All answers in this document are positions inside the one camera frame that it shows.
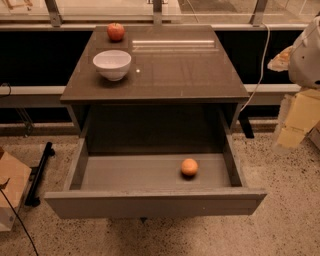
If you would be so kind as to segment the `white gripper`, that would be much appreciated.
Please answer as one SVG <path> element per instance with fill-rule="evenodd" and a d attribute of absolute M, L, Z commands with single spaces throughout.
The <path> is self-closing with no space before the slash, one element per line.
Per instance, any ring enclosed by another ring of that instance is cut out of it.
<path fill-rule="evenodd" d="M 272 149 L 286 154 L 296 149 L 320 122 L 320 16 L 316 16 L 289 46 L 267 64 L 272 71 L 287 71 L 289 79 L 301 87 L 281 101 Z"/>

